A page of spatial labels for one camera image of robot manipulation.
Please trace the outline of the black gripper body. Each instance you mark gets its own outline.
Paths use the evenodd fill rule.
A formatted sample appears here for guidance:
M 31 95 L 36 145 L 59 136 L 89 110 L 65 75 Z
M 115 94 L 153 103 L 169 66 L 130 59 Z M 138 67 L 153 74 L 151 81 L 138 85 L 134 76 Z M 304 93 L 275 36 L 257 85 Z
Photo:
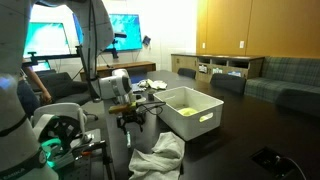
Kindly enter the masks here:
M 116 118 L 117 127 L 126 130 L 127 123 L 137 123 L 140 130 L 143 130 L 142 125 L 145 123 L 144 114 L 136 111 L 124 112 Z

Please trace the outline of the white green robot base device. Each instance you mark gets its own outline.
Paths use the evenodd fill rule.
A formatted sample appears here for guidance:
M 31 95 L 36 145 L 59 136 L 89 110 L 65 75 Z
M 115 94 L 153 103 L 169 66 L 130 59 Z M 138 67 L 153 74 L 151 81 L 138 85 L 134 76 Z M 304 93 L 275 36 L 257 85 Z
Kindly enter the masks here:
M 76 103 L 42 106 L 34 111 L 31 123 L 47 164 L 55 171 L 82 157 L 105 152 L 97 132 L 85 130 L 87 115 Z

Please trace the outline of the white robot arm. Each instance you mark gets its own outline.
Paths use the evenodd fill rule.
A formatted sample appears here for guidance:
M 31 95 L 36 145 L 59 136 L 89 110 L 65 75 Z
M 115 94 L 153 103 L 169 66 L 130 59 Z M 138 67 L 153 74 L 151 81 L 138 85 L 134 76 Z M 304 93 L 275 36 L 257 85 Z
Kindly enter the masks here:
M 102 0 L 0 0 L 1 180 L 58 180 L 17 95 L 28 24 L 34 5 L 67 6 L 83 32 L 81 59 L 89 87 L 103 100 L 132 92 L 130 78 L 97 76 L 97 56 L 115 37 Z

